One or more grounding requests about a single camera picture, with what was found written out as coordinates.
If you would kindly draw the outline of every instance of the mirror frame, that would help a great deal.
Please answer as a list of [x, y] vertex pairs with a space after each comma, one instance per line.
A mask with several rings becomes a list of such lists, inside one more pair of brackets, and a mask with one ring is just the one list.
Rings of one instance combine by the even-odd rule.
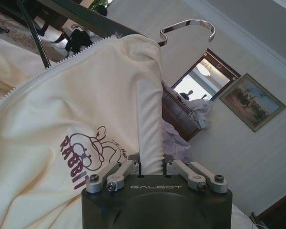
[[184, 77], [186, 77], [198, 63], [200, 63], [203, 59], [209, 61], [218, 71], [225, 75], [230, 81], [225, 84], [215, 95], [212, 96], [211, 100], [214, 100], [221, 92], [223, 92], [233, 81], [241, 77], [241, 75], [235, 71], [230, 65], [220, 59], [214, 52], [210, 49], [207, 49], [204, 55], [172, 86], [175, 88]]

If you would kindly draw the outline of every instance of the picture frame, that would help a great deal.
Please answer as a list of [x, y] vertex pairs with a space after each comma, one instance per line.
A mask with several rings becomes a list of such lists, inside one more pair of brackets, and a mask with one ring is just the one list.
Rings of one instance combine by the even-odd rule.
[[254, 132], [286, 108], [247, 73], [237, 80], [220, 100]]

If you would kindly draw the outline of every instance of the ceiling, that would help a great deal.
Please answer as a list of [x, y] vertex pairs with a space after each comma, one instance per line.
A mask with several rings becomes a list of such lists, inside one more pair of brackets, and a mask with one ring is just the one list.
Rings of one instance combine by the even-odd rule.
[[286, 0], [206, 1], [286, 60]]

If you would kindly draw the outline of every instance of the white zipper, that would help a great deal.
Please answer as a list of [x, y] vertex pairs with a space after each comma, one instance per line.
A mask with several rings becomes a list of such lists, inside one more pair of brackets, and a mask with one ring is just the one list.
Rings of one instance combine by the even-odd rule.
[[84, 54], [87, 50], [91, 49], [92, 47], [94, 48], [94, 47], [97, 46], [97, 45], [100, 45], [100, 44], [103, 43], [104, 41], [111, 41], [111, 40], [112, 40], [112, 41], [113, 41], [113, 40], [117, 41], [118, 39], [117, 39], [117, 37], [115, 37], [115, 36], [103, 38], [103, 39], [97, 41], [96, 43], [90, 45], [89, 47], [83, 49], [83, 50], [80, 51], [79, 53], [74, 54], [74, 55], [71, 56], [71, 57], [67, 57], [67, 58], [65, 58], [65, 59], [63, 59], [63, 60], [61, 60], [61, 61], [59, 61], [56, 65], [51, 66], [50, 68], [47, 68], [43, 73], [40, 73], [40, 74], [38, 74], [38, 75], [36, 75], [36, 76], [33, 76], [33, 77], [29, 78], [28, 80], [24, 81], [22, 84], [20, 84], [19, 86], [13, 88], [10, 92], [8, 92], [7, 94], [5, 94], [5, 95], [0, 99], [0, 110], [6, 105], [6, 103], [7, 103], [10, 99], [12, 99], [12, 98], [14, 97], [14, 95], [15, 95], [16, 93], [20, 93], [21, 90], [22, 90], [25, 86], [27, 86], [27, 85], [30, 84], [30, 87], [32, 87], [32, 86], [34, 85], [34, 82], [35, 82], [35, 81], [42, 79], [43, 76], [46, 77], [46, 76], [47, 76], [46, 73], [47, 73], [48, 71], [57, 70], [57, 69], [58, 69], [59, 67], [61, 67], [63, 64], [65, 64], [65, 63], [67, 63], [67, 62], [73, 60], [75, 57], [77, 57], [77, 61], [79, 61], [79, 57], [83, 56], [83, 54]]

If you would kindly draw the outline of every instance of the ceiling lamp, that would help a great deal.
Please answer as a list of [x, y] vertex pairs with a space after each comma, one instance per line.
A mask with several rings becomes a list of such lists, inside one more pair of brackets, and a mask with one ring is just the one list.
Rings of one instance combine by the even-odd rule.
[[206, 67], [204, 67], [202, 64], [198, 63], [197, 64], [197, 70], [204, 76], [210, 76], [211, 73], [209, 72], [209, 70], [207, 70]]

